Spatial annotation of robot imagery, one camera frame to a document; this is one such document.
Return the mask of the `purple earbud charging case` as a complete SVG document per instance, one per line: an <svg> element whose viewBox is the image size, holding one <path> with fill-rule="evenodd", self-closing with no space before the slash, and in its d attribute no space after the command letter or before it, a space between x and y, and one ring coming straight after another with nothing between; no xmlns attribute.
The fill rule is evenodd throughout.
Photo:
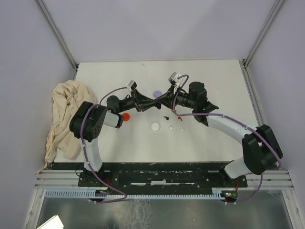
<svg viewBox="0 0 305 229"><path fill-rule="evenodd" d="M158 98L158 97L162 96L162 92L157 90L157 91L154 91L153 95L155 98Z"/></svg>

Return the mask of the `orange earbud charging case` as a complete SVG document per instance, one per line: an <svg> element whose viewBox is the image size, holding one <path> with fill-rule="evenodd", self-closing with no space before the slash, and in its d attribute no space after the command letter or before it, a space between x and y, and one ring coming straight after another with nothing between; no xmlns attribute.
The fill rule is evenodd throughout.
<svg viewBox="0 0 305 229"><path fill-rule="evenodd" d="M127 122L127 121L130 120L130 115L128 113L123 113L122 116L123 116L123 121L124 122Z"/></svg>

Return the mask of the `black earbud charging case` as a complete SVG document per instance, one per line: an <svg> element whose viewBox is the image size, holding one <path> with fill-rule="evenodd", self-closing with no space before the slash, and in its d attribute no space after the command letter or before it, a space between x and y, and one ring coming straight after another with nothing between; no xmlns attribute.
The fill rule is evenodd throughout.
<svg viewBox="0 0 305 229"><path fill-rule="evenodd" d="M158 104L156 105L156 107L157 107L158 110L160 110L161 107L162 107L162 105L161 105L160 103L158 103Z"/></svg>

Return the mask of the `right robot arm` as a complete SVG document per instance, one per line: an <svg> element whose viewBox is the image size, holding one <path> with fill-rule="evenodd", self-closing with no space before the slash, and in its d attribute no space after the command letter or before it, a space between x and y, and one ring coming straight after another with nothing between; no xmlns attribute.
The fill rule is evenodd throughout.
<svg viewBox="0 0 305 229"><path fill-rule="evenodd" d="M226 164L219 174L223 186L229 187L239 176L261 175L266 170L281 167L283 153L271 127L249 125L228 116L208 101L203 83L190 83L188 92L172 86L156 101L173 111L177 105L192 109L190 115L199 123L223 132L242 145L242 157Z"/></svg>

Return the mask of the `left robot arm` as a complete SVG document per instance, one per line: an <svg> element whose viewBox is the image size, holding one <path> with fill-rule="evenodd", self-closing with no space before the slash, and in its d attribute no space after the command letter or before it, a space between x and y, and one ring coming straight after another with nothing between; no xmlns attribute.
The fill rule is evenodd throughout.
<svg viewBox="0 0 305 229"><path fill-rule="evenodd" d="M105 182L105 174L100 171L102 159L97 141L102 127L105 125L120 128L124 122L122 112L131 109L144 112L152 107L160 109L161 104L140 94L136 89L121 100L115 95L109 96L105 106L82 102L70 121L69 129L80 140L85 159L84 168L92 171L89 175L91 183L101 186Z"/></svg>

